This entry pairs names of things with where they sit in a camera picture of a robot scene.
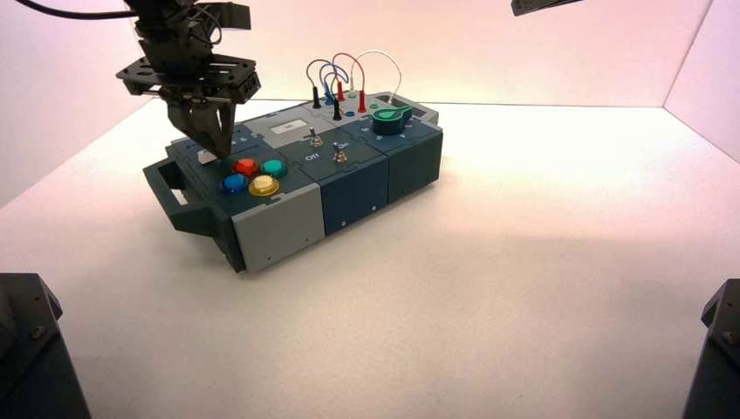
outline white cable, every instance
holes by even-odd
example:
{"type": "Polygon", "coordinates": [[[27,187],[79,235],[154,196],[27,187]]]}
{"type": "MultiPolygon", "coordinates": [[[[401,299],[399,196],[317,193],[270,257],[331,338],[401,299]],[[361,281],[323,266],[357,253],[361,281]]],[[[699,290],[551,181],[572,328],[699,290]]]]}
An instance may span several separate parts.
{"type": "MultiPolygon", "coordinates": [[[[367,51],[363,51],[363,52],[360,53],[360,55],[356,56],[356,59],[358,61],[360,61],[360,57],[362,57],[363,55],[367,55],[367,54],[380,54],[380,55],[382,55],[382,56],[390,59],[391,62],[394,63],[395,69],[398,72],[398,85],[396,85],[394,92],[391,93],[390,97],[388,97],[388,104],[389,105],[393,105],[393,97],[398,93],[398,89],[401,88],[401,81],[403,80],[403,73],[401,72],[401,68],[398,66],[398,63],[395,62],[395,59],[393,57],[391,57],[390,54],[388,54],[385,51],[380,51],[380,50],[367,50],[367,51]]],[[[349,71],[349,88],[353,92],[354,92],[354,64],[355,63],[352,62],[352,67],[350,68],[350,71],[349,71]]]]}

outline yellow button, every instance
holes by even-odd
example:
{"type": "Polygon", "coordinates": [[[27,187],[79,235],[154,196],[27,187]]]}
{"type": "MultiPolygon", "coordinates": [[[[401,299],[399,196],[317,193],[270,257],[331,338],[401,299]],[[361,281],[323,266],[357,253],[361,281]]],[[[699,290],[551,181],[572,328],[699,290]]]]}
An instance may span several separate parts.
{"type": "Polygon", "coordinates": [[[254,196],[269,196],[278,192],[280,182],[272,176],[261,175],[250,183],[250,193],[254,196]]]}

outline black cable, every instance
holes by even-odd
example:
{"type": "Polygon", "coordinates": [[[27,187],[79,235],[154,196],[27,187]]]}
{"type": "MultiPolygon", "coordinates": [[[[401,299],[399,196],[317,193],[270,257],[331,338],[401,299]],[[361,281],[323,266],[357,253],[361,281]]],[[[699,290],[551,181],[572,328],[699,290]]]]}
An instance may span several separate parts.
{"type": "Polygon", "coordinates": [[[52,15],[56,17],[64,17],[67,19],[101,20],[101,19],[120,19],[123,17],[136,17],[137,16],[136,12],[131,11],[131,10],[103,11],[99,13],[80,13],[77,11],[52,9],[51,7],[46,7],[41,4],[34,3],[31,0],[16,0],[16,1],[35,11],[40,11],[41,13],[44,13],[47,15],[52,15]]]}
{"type": "Polygon", "coordinates": [[[221,44],[221,39],[223,38],[223,32],[222,32],[222,29],[221,29],[221,24],[218,22],[218,19],[215,16],[213,16],[212,14],[210,14],[203,7],[200,7],[200,6],[197,6],[197,5],[196,6],[193,6],[193,7],[195,7],[196,10],[200,11],[203,15],[206,15],[208,18],[210,18],[213,21],[213,23],[215,24],[215,27],[218,29],[218,39],[215,40],[215,41],[211,41],[210,39],[203,39],[203,38],[195,35],[192,30],[190,30],[190,36],[193,37],[193,38],[195,38],[195,39],[197,39],[197,40],[199,40],[199,41],[201,41],[201,42],[203,42],[203,43],[209,44],[210,46],[221,44]]]}

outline white table surface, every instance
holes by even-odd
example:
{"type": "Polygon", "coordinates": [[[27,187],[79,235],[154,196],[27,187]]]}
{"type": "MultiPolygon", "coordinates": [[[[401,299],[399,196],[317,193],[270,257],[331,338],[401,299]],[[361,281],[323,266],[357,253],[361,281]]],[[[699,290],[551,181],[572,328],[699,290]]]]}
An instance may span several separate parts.
{"type": "Polygon", "coordinates": [[[661,109],[431,107],[438,182],[253,276],[154,199],[152,101],[0,209],[0,271],[61,300],[95,417],[679,417],[740,166],[661,109]]]}

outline red plug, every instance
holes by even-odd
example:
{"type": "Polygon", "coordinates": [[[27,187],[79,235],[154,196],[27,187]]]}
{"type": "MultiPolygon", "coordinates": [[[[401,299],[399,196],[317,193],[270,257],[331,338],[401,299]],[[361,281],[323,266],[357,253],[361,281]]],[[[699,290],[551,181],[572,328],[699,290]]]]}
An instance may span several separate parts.
{"type": "Polygon", "coordinates": [[[367,108],[365,107],[365,90],[360,90],[360,107],[357,108],[357,112],[367,112],[367,108]]]}
{"type": "Polygon", "coordinates": [[[342,82],[341,81],[337,81],[337,90],[339,90],[339,93],[337,94],[337,100],[340,101],[340,102],[344,102],[345,101],[345,93],[342,90],[342,82]]]}

